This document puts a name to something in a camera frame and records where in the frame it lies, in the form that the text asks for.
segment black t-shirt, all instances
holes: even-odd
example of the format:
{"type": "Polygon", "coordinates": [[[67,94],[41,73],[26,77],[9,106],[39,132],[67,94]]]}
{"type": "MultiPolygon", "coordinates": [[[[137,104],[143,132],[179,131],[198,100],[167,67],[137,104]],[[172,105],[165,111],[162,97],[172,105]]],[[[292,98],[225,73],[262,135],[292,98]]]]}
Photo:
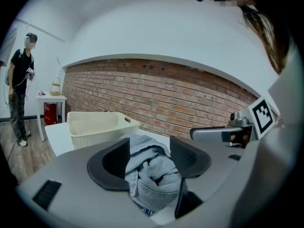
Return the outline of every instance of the black t-shirt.
{"type": "Polygon", "coordinates": [[[23,79],[26,71],[29,67],[34,70],[34,61],[32,62],[32,55],[28,57],[25,53],[25,49],[23,50],[22,54],[20,54],[20,50],[17,50],[11,59],[11,63],[15,65],[13,73],[13,88],[18,93],[25,93],[27,89],[27,80],[25,79],[23,81],[23,79]]]}

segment camouflage pants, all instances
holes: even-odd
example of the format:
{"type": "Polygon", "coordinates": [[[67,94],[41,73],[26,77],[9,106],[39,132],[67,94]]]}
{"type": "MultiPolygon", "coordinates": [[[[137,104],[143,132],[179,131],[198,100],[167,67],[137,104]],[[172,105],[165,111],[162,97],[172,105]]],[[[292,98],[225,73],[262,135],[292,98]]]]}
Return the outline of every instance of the camouflage pants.
{"type": "Polygon", "coordinates": [[[24,99],[25,94],[18,94],[14,92],[13,99],[9,100],[10,124],[17,141],[21,141],[26,130],[24,127],[24,99]]]}

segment white wall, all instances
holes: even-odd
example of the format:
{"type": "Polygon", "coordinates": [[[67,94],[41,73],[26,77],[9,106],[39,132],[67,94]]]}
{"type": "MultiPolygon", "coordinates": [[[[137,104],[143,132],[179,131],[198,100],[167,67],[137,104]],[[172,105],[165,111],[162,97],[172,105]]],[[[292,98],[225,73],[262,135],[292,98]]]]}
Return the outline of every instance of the white wall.
{"type": "MultiPolygon", "coordinates": [[[[36,100],[40,90],[49,91],[55,77],[64,78],[64,71],[58,62],[62,61],[68,50],[69,41],[80,27],[80,22],[65,16],[43,0],[31,0],[17,16],[16,24],[18,34],[12,49],[10,59],[14,52],[24,47],[25,35],[32,32],[38,36],[36,48],[32,50],[34,57],[35,79],[28,88],[28,100],[25,103],[25,116],[36,115],[36,100]]],[[[3,86],[6,68],[0,70],[1,98],[3,99],[3,86]]],[[[9,108],[4,100],[0,102],[0,118],[9,117],[9,108]]]]}
{"type": "Polygon", "coordinates": [[[115,7],[79,30],[62,66],[113,57],[186,64],[227,78],[255,95],[265,95],[277,79],[240,9],[208,1],[136,0],[115,7]]]}

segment black cap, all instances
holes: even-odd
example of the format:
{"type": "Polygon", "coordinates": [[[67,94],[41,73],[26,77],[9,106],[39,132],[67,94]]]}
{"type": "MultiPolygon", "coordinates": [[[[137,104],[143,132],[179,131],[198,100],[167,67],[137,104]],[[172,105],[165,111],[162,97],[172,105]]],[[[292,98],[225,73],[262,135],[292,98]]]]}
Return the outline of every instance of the black cap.
{"type": "Polygon", "coordinates": [[[33,33],[28,33],[27,36],[29,37],[29,41],[30,42],[36,43],[37,40],[38,40],[38,37],[35,34],[33,34],[33,33]]]}

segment crumpled denim fabric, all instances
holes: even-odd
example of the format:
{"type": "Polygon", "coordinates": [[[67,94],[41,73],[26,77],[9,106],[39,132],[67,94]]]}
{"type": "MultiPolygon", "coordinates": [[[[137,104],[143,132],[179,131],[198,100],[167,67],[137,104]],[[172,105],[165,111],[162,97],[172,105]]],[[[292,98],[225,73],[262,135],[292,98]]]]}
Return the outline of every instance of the crumpled denim fabric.
{"type": "Polygon", "coordinates": [[[181,183],[169,148],[147,135],[124,137],[130,138],[131,157],[125,180],[129,183],[132,200],[152,211],[163,209],[177,198],[181,183]]]}

